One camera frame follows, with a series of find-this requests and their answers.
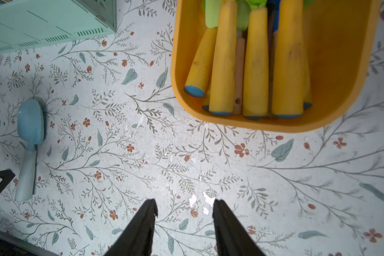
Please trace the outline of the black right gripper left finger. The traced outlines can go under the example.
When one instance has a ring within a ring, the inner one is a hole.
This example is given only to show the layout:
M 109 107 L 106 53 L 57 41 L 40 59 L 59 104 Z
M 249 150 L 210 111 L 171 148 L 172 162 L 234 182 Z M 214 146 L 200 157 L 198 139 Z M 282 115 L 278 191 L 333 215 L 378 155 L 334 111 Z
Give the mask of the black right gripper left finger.
M 156 201 L 146 200 L 106 255 L 150 256 L 157 216 Z

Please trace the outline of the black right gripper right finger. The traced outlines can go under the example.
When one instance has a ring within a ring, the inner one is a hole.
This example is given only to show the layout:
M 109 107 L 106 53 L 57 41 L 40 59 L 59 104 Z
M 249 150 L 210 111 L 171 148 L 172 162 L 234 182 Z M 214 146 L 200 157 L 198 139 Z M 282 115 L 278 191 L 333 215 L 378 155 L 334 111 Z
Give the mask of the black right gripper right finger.
M 219 256 L 265 256 L 225 201 L 214 201 L 212 217 Z

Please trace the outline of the teal toy scoop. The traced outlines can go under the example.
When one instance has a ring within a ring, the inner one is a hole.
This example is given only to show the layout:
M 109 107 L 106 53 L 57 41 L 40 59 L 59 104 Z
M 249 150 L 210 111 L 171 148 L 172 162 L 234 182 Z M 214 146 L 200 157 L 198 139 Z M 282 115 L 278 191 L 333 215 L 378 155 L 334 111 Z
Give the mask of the teal toy scoop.
M 33 196 L 36 175 L 36 147 L 44 140 L 44 117 L 39 102 L 35 99 L 25 101 L 19 108 L 17 131 L 27 143 L 18 178 L 15 200 L 27 201 Z

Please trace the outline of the green shovel yellow handle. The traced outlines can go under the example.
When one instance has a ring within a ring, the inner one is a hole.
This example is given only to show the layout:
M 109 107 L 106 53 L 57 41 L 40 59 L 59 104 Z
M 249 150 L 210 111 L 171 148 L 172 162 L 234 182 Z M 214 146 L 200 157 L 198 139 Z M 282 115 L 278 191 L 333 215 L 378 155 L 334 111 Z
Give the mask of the green shovel yellow handle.
M 221 1 L 205 1 L 203 4 L 207 28 L 197 48 L 184 86 L 184 90 L 196 98 L 203 98 L 209 85 L 218 31 L 220 5 Z
M 248 1 L 250 6 L 247 29 L 243 85 L 243 117 L 264 119 L 269 110 L 269 46 L 268 10 L 266 1 Z
M 209 103 L 209 112 L 219 116 L 234 109 L 237 11 L 236 1 L 221 1 Z

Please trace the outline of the yellow toy piece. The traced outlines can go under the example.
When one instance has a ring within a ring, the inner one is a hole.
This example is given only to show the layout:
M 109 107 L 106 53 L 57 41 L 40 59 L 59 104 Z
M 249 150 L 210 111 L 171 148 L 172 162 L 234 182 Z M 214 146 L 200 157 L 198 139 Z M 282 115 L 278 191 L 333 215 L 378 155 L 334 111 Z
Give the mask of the yellow toy piece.
M 296 118 L 304 112 L 304 2 L 274 1 L 278 10 L 272 114 Z

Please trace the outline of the blue shovel wooden handle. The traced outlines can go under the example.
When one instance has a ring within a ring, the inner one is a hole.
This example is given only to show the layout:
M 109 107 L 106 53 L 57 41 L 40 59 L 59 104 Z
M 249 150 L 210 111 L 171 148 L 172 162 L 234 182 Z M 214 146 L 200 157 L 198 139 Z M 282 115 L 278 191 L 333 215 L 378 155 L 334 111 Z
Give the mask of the blue shovel wooden handle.
M 244 38 L 244 33 L 242 30 L 238 29 L 236 38 L 235 94 L 233 115 L 242 114 L 245 47 L 246 40 Z

